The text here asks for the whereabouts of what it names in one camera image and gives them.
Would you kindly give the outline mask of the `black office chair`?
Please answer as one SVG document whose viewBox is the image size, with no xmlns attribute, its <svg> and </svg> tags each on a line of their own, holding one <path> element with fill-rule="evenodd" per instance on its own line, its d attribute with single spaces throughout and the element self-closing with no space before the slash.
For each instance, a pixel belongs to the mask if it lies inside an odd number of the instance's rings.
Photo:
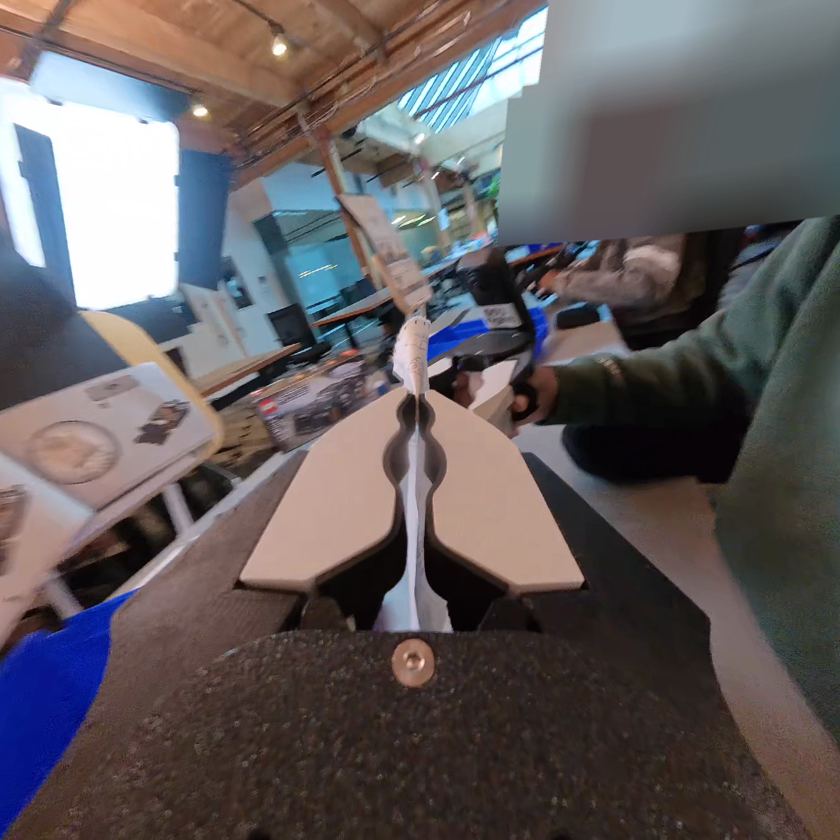
<svg viewBox="0 0 840 840">
<path fill-rule="evenodd" d="M 307 314 L 298 303 L 274 310 L 267 318 L 284 347 L 298 344 L 300 349 L 307 350 L 318 343 Z"/>
</svg>

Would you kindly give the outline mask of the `small numbered paper bag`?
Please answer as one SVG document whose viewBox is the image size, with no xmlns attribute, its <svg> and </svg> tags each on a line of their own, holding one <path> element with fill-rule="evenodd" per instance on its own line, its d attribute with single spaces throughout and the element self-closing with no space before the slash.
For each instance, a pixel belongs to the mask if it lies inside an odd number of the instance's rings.
<svg viewBox="0 0 840 840">
<path fill-rule="evenodd" d="M 406 525 L 406 567 L 401 580 L 385 595 L 376 627 L 389 632 L 450 633 L 446 601 L 427 581 L 424 565 L 426 503 L 432 481 L 427 468 L 426 433 L 431 421 L 426 402 L 427 345 L 430 321 L 413 316 L 398 334 L 393 371 L 407 389 L 409 404 L 403 425 L 405 444 L 398 451 L 406 463 L 400 483 Z"/>
</svg>

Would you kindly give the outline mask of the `wooden post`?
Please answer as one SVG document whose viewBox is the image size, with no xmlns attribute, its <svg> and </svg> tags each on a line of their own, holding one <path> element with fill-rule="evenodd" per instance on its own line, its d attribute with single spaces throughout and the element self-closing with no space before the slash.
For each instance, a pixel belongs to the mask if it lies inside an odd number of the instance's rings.
<svg viewBox="0 0 840 840">
<path fill-rule="evenodd" d="M 341 195 L 349 193 L 349 188 L 345 179 L 338 146 L 331 133 L 323 126 L 315 127 L 311 125 L 307 129 L 307 134 L 311 147 L 320 157 L 333 194 L 335 195 L 337 201 L 339 201 Z M 375 273 L 373 271 L 371 250 L 364 241 L 357 223 L 354 221 L 353 217 L 346 212 L 341 202 L 339 202 L 339 215 L 348 235 L 353 254 L 362 270 L 363 276 L 371 281 L 375 289 L 381 289 L 382 283 L 375 278 Z"/>
</svg>

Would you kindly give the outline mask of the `lego set box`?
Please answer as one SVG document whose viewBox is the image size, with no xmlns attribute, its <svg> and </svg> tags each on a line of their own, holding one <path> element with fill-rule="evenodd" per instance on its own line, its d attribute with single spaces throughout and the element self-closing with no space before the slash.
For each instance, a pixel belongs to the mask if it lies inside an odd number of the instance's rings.
<svg viewBox="0 0 840 840">
<path fill-rule="evenodd" d="M 284 374 L 248 401 L 277 450 L 288 453 L 320 437 L 394 386 L 389 371 L 347 350 Z"/>
</svg>

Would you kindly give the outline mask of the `studio light panel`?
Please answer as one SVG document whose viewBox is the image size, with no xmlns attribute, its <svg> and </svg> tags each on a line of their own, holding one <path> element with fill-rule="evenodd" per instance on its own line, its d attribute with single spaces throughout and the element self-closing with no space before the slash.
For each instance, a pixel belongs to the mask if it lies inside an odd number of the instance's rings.
<svg viewBox="0 0 840 840">
<path fill-rule="evenodd" d="M 108 310 L 175 290 L 180 139 L 170 122 L 15 97 L 14 124 L 47 136 L 82 308 Z"/>
</svg>

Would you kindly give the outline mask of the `tan panel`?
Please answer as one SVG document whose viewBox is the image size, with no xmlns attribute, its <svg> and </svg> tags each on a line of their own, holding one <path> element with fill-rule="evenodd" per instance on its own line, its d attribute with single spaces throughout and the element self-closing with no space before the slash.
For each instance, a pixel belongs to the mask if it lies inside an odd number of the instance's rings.
<svg viewBox="0 0 840 840">
<path fill-rule="evenodd" d="M 150 362 L 158 364 L 201 413 L 212 422 L 216 433 L 222 433 L 223 425 L 218 413 L 204 401 L 194 384 L 140 326 L 105 311 L 79 310 L 79 314 L 127 364 L 131 366 Z"/>
</svg>

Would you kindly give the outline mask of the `wooden background desks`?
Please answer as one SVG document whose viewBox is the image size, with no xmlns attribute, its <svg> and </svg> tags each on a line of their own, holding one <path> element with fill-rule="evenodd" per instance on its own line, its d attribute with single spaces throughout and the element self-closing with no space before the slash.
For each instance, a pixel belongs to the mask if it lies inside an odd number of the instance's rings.
<svg viewBox="0 0 840 840">
<path fill-rule="evenodd" d="M 388 290 L 378 290 L 376 293 L 364 297 L 348 307 L 330 313 L 326 318 L 308 323 L 308 330 L 313 332 L 314 330 L 323 329 L 344 329 L 347 333 L 346 337 L 350 347 L 357 349 L 358 344 L 350 329 L 351 322 L 369 313 L 377 313 L 392 302 L 392 294 Z M 246 357 L 243 360 L 228 363 L 192 380 L 192 382 L 200 395 L 204 399 L 209 399 L 211 396 L 239 383 L 244 384 L 259 375 L 263 375 L 266 371 L 270 371 L 276 367 L 278 363 L 288 364 L 288 361 L 292 358 L 296 358 L 302 354 L 312 354 L 312 349 L 316 348 L 315 343 L 311 347 L 304 347 L 303 344 L 304 342 L 302 341 L 291 342 L 289 345 L 284 344 L 278 350 L 260 353 L 255 356 Z"/>
</svg>

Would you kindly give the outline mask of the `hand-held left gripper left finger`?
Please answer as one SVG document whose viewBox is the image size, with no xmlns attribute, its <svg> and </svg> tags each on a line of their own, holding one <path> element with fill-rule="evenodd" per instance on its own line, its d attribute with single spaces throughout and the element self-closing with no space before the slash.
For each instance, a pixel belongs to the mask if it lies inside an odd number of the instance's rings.
<svg viewBox="0 0 840 840">
<path fill-rule="evenodd" d="M 242 585 L 311 594 L 396 534 L 414 408 L 410 392 L 390 391 L 314 441 L 241 570 Z"/>
</svg>

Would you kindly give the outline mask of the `hanging banner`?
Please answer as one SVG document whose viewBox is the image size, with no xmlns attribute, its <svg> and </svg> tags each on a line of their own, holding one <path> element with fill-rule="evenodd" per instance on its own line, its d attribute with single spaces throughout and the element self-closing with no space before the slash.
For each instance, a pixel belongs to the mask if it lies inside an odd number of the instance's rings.
<svg viewBox="0 0 840 840">
<path fill-rule="evenodd" d="M 380 204 L 372 196 L 349 193 L 339 194 L 338 201 L 369 242 L 374 269 L 395 305 L 407 317 L 424 316 L 433 290 Z"/>
</svg>

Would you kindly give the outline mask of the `lego instruction booklet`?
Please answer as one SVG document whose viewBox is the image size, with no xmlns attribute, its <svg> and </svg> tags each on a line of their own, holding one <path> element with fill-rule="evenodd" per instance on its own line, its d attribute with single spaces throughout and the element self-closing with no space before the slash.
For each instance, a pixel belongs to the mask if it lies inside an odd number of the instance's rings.
<svg viewBox="0 0 840 840">
<path fill-rule="evenodd" d="M 54 570 L 217 449 L 200 396 L 146 362 L 1 413 L 1 632 Z"/>
</svg>

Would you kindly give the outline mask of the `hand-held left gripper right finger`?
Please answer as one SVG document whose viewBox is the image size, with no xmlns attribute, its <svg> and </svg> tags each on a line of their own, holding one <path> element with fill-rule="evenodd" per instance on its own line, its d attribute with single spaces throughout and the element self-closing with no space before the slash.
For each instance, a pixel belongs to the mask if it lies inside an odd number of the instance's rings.
<svg viewBox="0 0 840 840">
<path fill-rule="evenodd" d="M 436 592 L 453 596 L 457 575 L 507 595 L 583 588 L 584 573 L 509 436 L 436 392 L 426 405 L 433 477 L 424 551 Z"/>
</svg>

